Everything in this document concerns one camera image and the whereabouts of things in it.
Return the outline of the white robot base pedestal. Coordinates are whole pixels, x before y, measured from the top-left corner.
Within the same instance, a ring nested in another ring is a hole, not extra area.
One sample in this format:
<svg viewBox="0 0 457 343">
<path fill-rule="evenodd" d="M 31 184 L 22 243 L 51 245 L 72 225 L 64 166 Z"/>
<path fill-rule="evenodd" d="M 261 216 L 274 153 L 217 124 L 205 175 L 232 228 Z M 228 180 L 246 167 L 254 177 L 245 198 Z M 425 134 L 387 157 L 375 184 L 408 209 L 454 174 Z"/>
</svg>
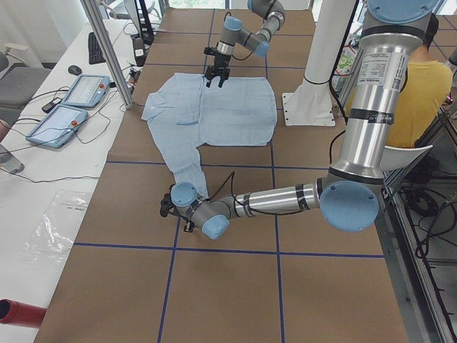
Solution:
<svg viewBox="0 0 457 343">
<path fill-rule="evenodd" d="M 282 94 L 287 126 L 335 125 L 331 76 L 356 8 L 355 0 L 322 2 L 303 81 L 295 92 Z"/>
</svg>

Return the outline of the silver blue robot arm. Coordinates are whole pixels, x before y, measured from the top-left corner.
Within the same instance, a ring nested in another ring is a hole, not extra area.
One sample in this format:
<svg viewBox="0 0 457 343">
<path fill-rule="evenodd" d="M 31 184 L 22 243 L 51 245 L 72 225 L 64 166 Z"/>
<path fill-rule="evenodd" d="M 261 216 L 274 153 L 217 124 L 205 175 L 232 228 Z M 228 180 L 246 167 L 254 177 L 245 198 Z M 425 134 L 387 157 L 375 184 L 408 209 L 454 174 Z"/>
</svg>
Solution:
<svg viewBox="0 0 457 343">
<path fill-rule="evenodd" d="M 203 198 L 181 182 L 171 188 L 171 202 L 190 227 L 219 238 L 235 217 L 289 215 L 318 208 L 337 229 L 369 227 L 379 209 L 383 184 L 380 167 L 401 87 L 411 82 L 407 63 L 423 42 L 433 1 L 370 1 L 361 37 L 361 69 L 348 115 L 339 158 L 328 174 L 312 184 Z"/>
<path fill-rule="evenodd" d="M 217 45 L 204 49 L 205 55 L 214 58 L 213 64 L 206 67 L 204 74 L 207 87 L 210 87 L 215 78 L 219 80 L 218 87 L 222 87 L 229 78 L 229 62 L 235 45 L 239 44 L 251 53 L 264 57 L 270 48 L 272 36 L 285 23 L 285 10 L 280 1 L 248 1 L 247 7 L 263 19 L 263 24 L 258 31 L 252 32 L 243 26 L 240 19 L 228 14 L 224 17 L 224 26 Z"/>
</svg>

